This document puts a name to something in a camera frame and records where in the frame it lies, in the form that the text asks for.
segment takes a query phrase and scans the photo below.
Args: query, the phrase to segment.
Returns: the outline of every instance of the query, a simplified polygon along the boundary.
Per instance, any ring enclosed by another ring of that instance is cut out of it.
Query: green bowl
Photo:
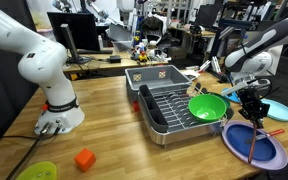
[[[208,94],[212,94],[214,96],[217,96],[217,97],[221,98],[224,101],[225,105],[226,105],[226,109],[231,107],[230,101],[226,97],[222,96],[221,94],[218,94],[218,93],[215,93],[215,92],[208,92]]]
[[[188,103],[190,112],[201,122],[214,122],[223,117],[226,111],[224,101],[212,94],[193,97]]]

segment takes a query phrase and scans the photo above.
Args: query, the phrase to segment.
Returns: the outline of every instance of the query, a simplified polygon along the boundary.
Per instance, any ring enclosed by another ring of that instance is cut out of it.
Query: metal dish rack
[[[155,143],[167,145],[222,130],[221,123],[224,119],[203,123],[191,114],[188,109],[192,98],[187,94],[189,87],[190,85],[176,85],[154,89],[140,88],[139,106],[150,137]]]

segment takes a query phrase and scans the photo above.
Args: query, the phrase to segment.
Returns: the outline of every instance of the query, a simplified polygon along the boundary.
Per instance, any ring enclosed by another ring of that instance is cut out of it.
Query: wall
[[[0,0],[0,9],[23,25],[34,29],[23,2],[17,0],[9,3]],[[19,74],[17,64],[20,58],[18,54],[0,50],[0,138],[38,88]]]

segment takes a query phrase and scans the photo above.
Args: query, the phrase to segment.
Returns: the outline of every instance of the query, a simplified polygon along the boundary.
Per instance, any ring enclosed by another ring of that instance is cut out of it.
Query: computer monitor
[[[78,56],[76,49],[100,51],[97,29],[93,14],[47,12],[47,15],[52,25],[56,41],[63,44],[67,49],[70,49],[71,51],[71,63],[81,64],[90,60],[86,57]],[[63,32],[63,28],[65,28],[63,25],[67,25],[69,28],[68,35]]]
[[[221,10],[221,4],[201,5],[195,18],[197,25],[205,28],[212,28],[218,12]]]

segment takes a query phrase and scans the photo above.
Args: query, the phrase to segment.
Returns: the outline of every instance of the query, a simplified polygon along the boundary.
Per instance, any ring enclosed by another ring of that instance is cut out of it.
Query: red utensil
[[[271,136],[275,136],[275,135],[281,134],[283,132],[285,132],[284,129],[278,129],[278,130],[269,132],[267,134],[260,134],[260,135],[257,135],[255,137],[255,141],[258,141],[258,140],[261,140],[261,139],[264,139],[264,138],[268,138],[268,137],[271,137]],[[250,144],[251,142],[252,142],[252,139],[248,139],[248,140],[245,141],[246,144]]]

